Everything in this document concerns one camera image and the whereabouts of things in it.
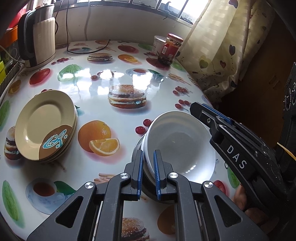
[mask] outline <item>beige plate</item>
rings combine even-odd
[[[64,152],[68,149],[68,147],[70,146],[70,143],[72,141],[72,137],[74,136],[76,130],[77,130],[77,112],[76,112],[76,120],[75,120],[75,124],[74,127],[71,131],[71,133],[69,134],[69,137],[67,138],[66,142],[64,143],[64,145],[53,155],[51,155],[48,158],[45,158],[43,160],[38,161],[38,163],[47,163],[47,162],[51,162],[54,161],[55,159],[58,159],[62,154],[64,154]]]
[[[63,146],[76,120],[71,98],[57,90],[32,98],[22,109],[15,125],[15,143],[27,159],[38,161]]]

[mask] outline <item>wall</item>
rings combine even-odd
[[[88,7],[74,7],[68,10],[69,42],[82,41]],[[163,20],[163,16],[143,10],[116,7],[91,6],[91,15],[87,27],[88,40],[123,40],[153,44],[154,36],[167,36],[174,33],[186,38],[190,27],[172,19]],[[57,17],[59,29],[56,43],[66,43],[66,10],[61,10]]]
[[[238,87],[219,110],[243,123],[270,147],[280,139],[285,84],[296,61],[296,42],[276,15],[270,32]]]

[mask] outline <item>jar label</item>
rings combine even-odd
[[[178,52],[179,47],[175,47],[173,45],[170,44],[165,44],[162,50],[162,54],[164,54],[165,56],[169,57],[169,58],[173,58],[176,53]]]

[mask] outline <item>kettle handle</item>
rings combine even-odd
[[[17,29],[17,38],[20,56],[29,60],[35,56],[33,27],[35,23],[35,10],[26,12],[20,19]]]

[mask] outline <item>red jar lid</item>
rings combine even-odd
[[[168,37],[172,38],[172,39],[176,39],[180,42],[183,42],[184,40],[182,38],[180,38],[179,36],[177,35],[174,35],[174,34],[168,34]]]

